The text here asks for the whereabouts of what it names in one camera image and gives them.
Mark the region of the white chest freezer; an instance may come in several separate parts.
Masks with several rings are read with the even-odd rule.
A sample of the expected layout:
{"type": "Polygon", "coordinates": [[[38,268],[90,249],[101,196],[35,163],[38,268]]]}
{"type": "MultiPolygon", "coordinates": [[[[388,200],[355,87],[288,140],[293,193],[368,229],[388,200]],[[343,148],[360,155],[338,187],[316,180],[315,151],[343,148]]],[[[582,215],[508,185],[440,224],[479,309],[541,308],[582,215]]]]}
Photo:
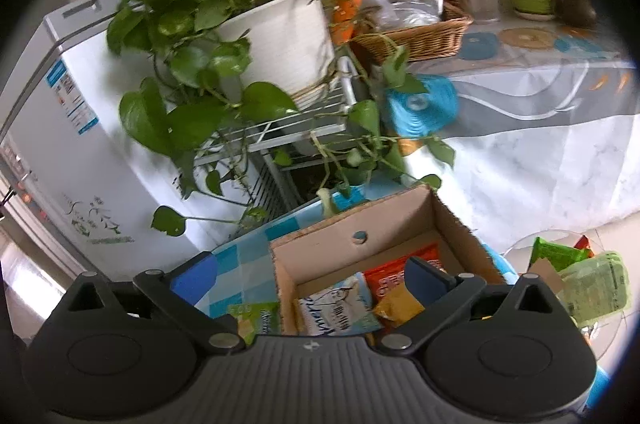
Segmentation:
{"type": "Polygon", "coordinates": [[[171,270],[238,230],[239,184],[184,200],[166,156],[131,139],[118,105],[152,75],[140,51],[107,48],[120,0],[78,0],[43,16],[1,93],[1,138],[16,176],[74,259],[111,280],[171,270]]]}

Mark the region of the large orange chip bag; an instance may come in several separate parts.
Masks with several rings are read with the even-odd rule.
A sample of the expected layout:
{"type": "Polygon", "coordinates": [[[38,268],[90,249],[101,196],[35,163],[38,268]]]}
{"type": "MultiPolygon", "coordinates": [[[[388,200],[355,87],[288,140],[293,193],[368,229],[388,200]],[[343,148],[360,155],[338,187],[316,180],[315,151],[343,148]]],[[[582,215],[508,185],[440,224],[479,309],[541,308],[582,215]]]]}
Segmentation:
{"type": "Polygon", "coordinates": [[[388,291],[374,307],[373,313],[388,326],[397,328],[424,311],[404,284],[388,291]]]}

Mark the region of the blue round fan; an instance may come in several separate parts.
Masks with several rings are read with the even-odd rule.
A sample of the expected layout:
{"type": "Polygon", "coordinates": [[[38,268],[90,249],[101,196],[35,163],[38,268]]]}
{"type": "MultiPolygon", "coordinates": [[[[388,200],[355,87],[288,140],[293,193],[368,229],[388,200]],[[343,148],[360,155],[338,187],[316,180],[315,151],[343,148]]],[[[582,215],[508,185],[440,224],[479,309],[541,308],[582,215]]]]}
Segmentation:
{"type": "Polygon", "coordinates": [[[459,99],[448,77],[419,74],[416,79],[426,92],[386,92],[386,106],[392,129],[399,136],[420,139],[451,124],[459,114],[459,99]]]}

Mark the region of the green cracker packet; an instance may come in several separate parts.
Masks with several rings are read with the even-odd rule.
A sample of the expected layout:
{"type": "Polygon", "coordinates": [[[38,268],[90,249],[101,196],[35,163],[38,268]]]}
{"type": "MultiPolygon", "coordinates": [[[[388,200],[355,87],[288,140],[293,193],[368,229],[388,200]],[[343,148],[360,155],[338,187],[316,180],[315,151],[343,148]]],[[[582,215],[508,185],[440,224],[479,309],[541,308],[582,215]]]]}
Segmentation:
{"type": "Polygon", "coordinates": [[[236,304],[228,307],[238,322],[238,333],[250,346],[258,335],[280,334],[280,304],[277,302],[236,304]]]}

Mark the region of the pothos plant in white pot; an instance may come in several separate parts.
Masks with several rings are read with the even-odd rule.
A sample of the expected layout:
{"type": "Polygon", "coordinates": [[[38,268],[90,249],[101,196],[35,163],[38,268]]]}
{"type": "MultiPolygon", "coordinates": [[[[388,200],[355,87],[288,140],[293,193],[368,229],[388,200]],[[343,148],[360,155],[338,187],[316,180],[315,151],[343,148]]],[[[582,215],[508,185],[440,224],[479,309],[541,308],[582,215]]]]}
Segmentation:
{"type": "Polygon", "coordinates": [[[335,0],[122,0],[107,29],[119,54],[137,49],[155,66],[118,114],[127,135],[166,156],[184,198],[239,184],[250,200],[238,220],[266,219],[248,183],[248,152],[204,166],[195,159],[228,133],[299,112],[320,97],[330,65],[350,55],[330,35],[335,0]]]}

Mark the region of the cardboard milk box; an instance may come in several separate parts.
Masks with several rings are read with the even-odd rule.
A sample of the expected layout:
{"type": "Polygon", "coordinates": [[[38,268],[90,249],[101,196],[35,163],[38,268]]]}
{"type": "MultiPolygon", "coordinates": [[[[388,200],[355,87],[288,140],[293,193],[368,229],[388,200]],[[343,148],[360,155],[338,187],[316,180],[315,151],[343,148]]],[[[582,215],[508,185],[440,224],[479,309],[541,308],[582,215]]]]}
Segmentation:
{"type": "Polygon", "coordinates": [[[450,274],[506,280],[486,248],[425,184],[360,204],[270,243],[281,332],[299,333],[295,303],[357,271],[381,266],[436,243],[450,274]]]}

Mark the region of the orange plastic cup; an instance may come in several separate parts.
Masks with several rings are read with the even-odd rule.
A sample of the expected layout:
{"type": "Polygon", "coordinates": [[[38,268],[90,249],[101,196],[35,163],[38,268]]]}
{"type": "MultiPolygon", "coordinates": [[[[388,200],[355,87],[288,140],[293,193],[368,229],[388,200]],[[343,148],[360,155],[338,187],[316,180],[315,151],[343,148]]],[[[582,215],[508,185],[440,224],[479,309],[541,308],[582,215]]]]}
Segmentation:
{"type": "Polygon", "coordinates": [[[330,35],[334,46],[344,45],[352,38],[361,4],[362,0],[335,0],[330,22],[330,35]]]}

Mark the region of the green packets on glass stool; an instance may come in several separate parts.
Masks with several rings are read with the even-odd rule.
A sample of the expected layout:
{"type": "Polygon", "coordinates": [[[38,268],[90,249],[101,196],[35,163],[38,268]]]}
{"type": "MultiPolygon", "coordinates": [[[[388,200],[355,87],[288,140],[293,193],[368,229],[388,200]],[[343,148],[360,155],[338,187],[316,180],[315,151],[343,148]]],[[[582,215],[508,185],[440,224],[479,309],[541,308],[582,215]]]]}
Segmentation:
{"type": "Polygon", "coordinates": [[[581,328],[619,314],[630,305],[628,270],[620,254],[593,254],[586,244],[578,248],[537,236],[529,268],[541,260],[551,266],[552,279],[560,280],[558,297],[581,328]]]}

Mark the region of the wicker basket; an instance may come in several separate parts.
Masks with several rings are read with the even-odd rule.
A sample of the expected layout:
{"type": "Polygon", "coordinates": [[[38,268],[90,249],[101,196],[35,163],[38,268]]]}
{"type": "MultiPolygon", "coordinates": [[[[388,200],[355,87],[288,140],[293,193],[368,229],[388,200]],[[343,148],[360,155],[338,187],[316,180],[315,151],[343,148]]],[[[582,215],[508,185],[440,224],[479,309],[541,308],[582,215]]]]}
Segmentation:
{"type": "Polygon", "coordinates": [[[357,35],[352,41],[377,64],[397,48],[405,48],[409,62],[447,58],[458,53],[462,37],[473,22],[472,16],[445,2],[444,16],[437,23],[386,32],[371,31],[357,35]]]}

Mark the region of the grey white table cover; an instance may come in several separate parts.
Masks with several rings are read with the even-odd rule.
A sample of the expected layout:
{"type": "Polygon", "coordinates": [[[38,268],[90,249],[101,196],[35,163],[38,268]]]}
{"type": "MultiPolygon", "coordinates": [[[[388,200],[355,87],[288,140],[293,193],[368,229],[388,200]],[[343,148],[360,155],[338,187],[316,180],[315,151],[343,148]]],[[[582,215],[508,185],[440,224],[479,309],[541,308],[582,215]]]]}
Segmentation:
{"type": "Polygon", "coordinates": [[[639,70],[613,25],[505,18],[411,69],[449,80],[458,113],[440,132],[454,164],[419,149],[408,169],[440,176],[439,197],[493,250],[638,212],[639,70]]]}

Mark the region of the blue white snack packet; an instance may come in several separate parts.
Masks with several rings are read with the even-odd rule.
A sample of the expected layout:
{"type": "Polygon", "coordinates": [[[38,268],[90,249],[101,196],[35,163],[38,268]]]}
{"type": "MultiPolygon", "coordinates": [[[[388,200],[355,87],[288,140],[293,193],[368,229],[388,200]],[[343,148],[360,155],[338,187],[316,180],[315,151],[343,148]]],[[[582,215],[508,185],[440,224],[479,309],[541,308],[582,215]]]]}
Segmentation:
{"type": "Polygon", "coordinates": [[[299,314],[310,336],[352,336],[376,332],[372,295],[362,272],[300,298],[299,314]]]}

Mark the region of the red snack packet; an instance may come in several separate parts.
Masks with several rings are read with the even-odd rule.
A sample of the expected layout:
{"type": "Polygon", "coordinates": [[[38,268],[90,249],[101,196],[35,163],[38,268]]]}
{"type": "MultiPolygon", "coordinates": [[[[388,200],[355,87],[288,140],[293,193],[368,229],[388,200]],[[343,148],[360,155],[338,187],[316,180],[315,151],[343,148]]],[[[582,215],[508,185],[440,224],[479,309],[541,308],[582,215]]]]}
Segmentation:
{"type": "Polygon", "coordinates": [[[364,280],[373,296],[378,303],[384,296],[396,286],[404,283],[405,266],[410,257],[419,257],[426,260],[430,265],[440,270],[444,270],[442,261],[440,260],[438,243],[434,242],[419,248],[417,251],[384,262],[382,265],[370,268],[363,273],[364,280]]]}

